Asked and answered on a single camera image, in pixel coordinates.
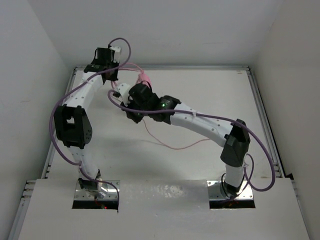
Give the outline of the pink headphones with cable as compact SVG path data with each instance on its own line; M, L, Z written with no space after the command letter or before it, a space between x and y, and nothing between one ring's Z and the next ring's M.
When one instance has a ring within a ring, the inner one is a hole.
M138 65L136 65L135 63L128 63L129 65L131 66L134 66L134 68L130 68L130 67L121 67L119 68L120 71L131 71L131 72L137 72L138 73L138 77L137 77L137 80L135 82L135 84L139 84L139 83L143 83L144 85L147 85L150 89L152 88L152 83L151 83L151 80L149 78L149 76L145 73L145 71ZM204 139L200 139L190 145L187 145L187 146L184 146L184 147L172 147L170 145L167 145L165 144L164 142L162 142L161 140L159 140L157 137L155 137L148 129L147 127L147 124L145 122L145 120L142 121L143 124L144 124L144 127L145 127L145 130L147 131L147 133L152 137L154 138L156 141L157 141L157 144L158 145L161 145L161 146L164 146L164 147L167 147L171 150L185 150L187 148L190 148L198 143L201 143L201 142L205 142L205 141L209 141L208 138L204 138Z

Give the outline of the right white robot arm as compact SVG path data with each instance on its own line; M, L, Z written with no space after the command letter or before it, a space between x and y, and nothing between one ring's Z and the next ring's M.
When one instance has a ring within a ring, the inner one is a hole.
M244 180L244 158L250 145L246 130L219 119L198 116L195 111L179 99L169 95L158 97L143 83L130 86L122 83L117 90L122 98L121 106L127 107L127 118L139 123L147 111L156 122L183 127L200 134L222 147L220 159L225 163L225 179L221 189L228 197L240 191Z

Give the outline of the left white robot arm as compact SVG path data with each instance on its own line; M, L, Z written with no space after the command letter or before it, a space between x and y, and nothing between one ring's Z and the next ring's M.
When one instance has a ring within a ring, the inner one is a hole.
M98 47L94 52L94 58L88 64L82 74L81 84L83 87L76 90L54 113L55 131L58 140L70 151L74 162L80 165L78 183L84 190L98 192L101 188L100 182L91 181L100 178L100 170L92 160L89 142L93 136L93 130L89 121L87 110L93 100L95 93L106 81L116 81L118 70L99 74L91 79L95 73L113 69L120 64L121 48L119 46Z

